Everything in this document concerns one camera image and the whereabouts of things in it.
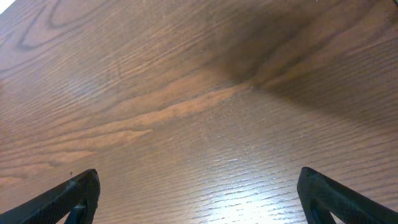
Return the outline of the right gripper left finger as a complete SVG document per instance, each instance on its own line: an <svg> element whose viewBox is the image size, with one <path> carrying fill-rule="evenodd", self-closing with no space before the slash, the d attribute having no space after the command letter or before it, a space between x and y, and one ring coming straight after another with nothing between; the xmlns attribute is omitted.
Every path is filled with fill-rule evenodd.
<svg viewBox="0 0 398 224"><path fill-rule="evenodd" d="M100 197L100 180L88 169L39 196L1 214L4 224L92 224Z"/></svg>

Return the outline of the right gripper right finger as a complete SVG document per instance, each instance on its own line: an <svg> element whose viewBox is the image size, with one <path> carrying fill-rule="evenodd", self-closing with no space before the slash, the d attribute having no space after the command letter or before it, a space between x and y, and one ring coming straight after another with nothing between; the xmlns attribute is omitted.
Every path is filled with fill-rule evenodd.
<svg viewBox="0 0 398 224"><path fill-rule="evenodd" d="M301 169L297 192L308 223L397 223L397 212L310 167Z"/></svg>

